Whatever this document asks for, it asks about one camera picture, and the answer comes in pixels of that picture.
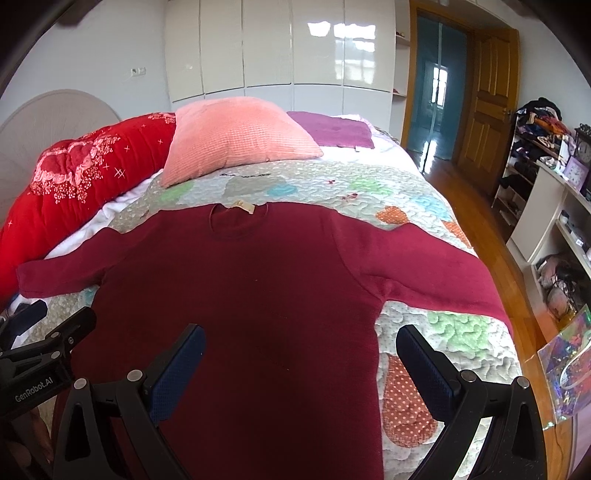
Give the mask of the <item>dark red knit sweater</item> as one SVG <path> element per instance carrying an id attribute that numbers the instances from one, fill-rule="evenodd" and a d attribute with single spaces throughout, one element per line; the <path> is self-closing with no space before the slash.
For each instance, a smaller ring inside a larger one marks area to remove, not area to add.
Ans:
<path id="1" fill-rule="evenodd" d="M 204 328 L 204 358 L 161 424 L 194 479 L 382 478 L 384 304 L 506 319 L 474 255 L 413 224 L 387 231 L 299 203 L 161 211 L 17 279 L 27 298 L 96 288 L 96 327 L 72 354 L 96 383 Z"/>

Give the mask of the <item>pile of clothes on shelf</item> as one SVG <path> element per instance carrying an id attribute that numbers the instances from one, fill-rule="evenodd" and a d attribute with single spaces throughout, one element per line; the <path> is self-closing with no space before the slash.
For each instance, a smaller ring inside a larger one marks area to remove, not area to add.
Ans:
<path id="1" fill-rule="evenodd" d="M 516 132 L 530 141 L 557 152 L 573 131 L 562 121 L 558 106 L 545 97 L 531 100 L 519 108 L 515 117 Z"/>

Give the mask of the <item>iridescent gift bag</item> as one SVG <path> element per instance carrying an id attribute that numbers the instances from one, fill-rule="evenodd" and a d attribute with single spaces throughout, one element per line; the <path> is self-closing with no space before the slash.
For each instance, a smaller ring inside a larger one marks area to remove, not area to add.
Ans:
<path id="1" fill-rule="evenodd" d="M 561 423 L 590 404 L 590 309 L 585 305 L 537 352 L 549 390 L 552 418 Z"/>

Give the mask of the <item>white bed sheet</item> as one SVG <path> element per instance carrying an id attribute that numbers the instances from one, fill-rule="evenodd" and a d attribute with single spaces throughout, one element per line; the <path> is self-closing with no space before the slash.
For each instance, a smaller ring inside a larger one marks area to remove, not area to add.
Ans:
<path id="1" fill-rule="evenodd" d="M 125 208 L 137 201 L 148 189 L 151 183 L 159 177 L 162 169 L 154 173 L 148 179 L 140 182 L 136 187 L 116 197 L 114 200 L 103 205 L 98 212 L 84 224 L 80 229 L 75 231 L 55 248 L 53 248 L 47 255 L 46 259 L 64 256 L 75 249 L 77 249 L 84 241 L 94 236 L 101 229 L 108 227 L 116 215 L 121 213 Z"/>

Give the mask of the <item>red floral comforter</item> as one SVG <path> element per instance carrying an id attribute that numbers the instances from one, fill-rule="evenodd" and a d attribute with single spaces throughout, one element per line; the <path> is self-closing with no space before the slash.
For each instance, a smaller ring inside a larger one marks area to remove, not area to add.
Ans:
<path id="1" fill-rule="evenodd" d="M 39 260 L 108 202 L 163 168 L 175 115 L 156 112 L 44 150 L 1 228 L 1 305 L 18 292 L 17 268 Z"/>

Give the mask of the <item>round beige headboard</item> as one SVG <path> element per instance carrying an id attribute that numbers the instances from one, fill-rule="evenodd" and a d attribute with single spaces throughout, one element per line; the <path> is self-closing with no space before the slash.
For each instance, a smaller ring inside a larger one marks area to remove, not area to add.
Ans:
<path id="1" fill-rule="evenodd" d="M 23 104 L 1 125 L 1 217 L 31 180 L 42 151 L 119 121 L 107 103 L 78 90 L 54 90 Z"/>

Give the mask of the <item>white shelf unit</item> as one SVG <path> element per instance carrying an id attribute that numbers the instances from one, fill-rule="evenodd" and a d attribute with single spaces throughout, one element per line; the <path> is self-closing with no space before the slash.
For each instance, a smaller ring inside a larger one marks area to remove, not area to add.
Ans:
<path id="1" fill-rule="evenodd" d="M 545 338 L 590 302 L 590 128 L 571 129 L 557 152 L 516 132 L 493 205 L 510 226 L 510 253 L 521 269 Z M 589 167 L 581 191 L 563 172 L 570 156 Z"/>

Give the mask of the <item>pink ribbed pillow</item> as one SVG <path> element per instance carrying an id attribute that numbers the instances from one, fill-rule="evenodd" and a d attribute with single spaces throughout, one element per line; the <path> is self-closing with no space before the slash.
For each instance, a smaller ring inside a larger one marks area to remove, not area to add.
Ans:
<path id="1" fill-rule="evenodd" d="M 255 97 L 201 100 L 175 112 L 160 185 L 164 188 L 216 170 L 322 157 L 318 143 L 287 112 Z"/>

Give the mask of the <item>purple alarm clock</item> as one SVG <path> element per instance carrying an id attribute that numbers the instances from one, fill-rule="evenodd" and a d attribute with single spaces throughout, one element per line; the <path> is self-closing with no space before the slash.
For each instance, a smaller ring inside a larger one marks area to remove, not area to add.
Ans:
<path id="1" fill-rule="evenodd" d="M 580 192 L 585 184 L 588 174 L 589 167 L 587 165 L 580 162 L 574 156 L 569 157 L 563 176 L 571 187 Z"/>

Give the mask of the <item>patchwork quilted bedspread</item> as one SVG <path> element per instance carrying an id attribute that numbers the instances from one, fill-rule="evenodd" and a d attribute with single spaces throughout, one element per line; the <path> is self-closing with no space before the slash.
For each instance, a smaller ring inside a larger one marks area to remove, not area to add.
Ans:
<path id="1" fill-rule="evenodd" d="M 1 302 L 42 338 L 82 306 L 94 384 L 145 368 L 189 324 L 200 366 L 161 436 L 188 479 L 407 479 L 442 425 L 396 350 L 415 325 L 461 369 L 521 372 L 491 275 L 446 199 L 370 125 L 314 159 L 192 162 L 154 113 L 39 157 L 1 228 Z"/>

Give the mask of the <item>wooden door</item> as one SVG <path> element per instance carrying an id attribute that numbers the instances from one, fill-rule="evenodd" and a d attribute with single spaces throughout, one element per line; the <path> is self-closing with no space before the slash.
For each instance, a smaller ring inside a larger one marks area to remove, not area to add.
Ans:
<path id="1" fill-rule="evenodd" d="M 457 165 L 482 194 L 495 194 L 508 159 L 520 88 L 520 39 L 515 29 L 473 35 L 470 109 Z"/>

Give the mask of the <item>purple folded cloth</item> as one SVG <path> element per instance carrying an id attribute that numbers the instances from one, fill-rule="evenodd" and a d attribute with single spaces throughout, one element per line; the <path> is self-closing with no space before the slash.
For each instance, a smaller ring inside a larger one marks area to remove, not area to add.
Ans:
<path id="1" fill-rule="evenodd" d="M 303 127 L 318 146 L 375 148 L 372 132 L 365 122 L 304 111 L 288 111 L 287 115 Z"/>

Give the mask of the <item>teal glass door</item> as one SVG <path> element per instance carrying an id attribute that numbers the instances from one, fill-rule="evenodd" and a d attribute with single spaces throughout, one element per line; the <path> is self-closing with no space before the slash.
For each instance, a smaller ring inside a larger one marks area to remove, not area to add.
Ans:
<path id="1" fill-rule="evenodd" d="M 453 157 L 465 98 L 468 36 L 425 16 L 417 18 L 417 56 L 408 147 Z"/>

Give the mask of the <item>white glossy wardrobe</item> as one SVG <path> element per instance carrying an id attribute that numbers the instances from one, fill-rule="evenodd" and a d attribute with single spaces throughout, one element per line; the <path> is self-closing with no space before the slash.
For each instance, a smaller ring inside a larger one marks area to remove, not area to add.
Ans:
<path id="1" fill-rule="evenodd" d="M 404 1 L 170 1 L 172 107 L 250 96 L 287 111 L 359 114 L 400 139 Z"/>

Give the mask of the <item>white wall socket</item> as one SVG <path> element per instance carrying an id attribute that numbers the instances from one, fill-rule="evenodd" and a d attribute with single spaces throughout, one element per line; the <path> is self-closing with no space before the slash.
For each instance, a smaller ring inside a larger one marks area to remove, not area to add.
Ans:
<path id="1" fill-rule="evenodd" d="M 130 70 L 130 75 L 132 77 L 143 76 L 145 73 L 146 73 L 146 69 L 144 67 L 132 68 Z"/>

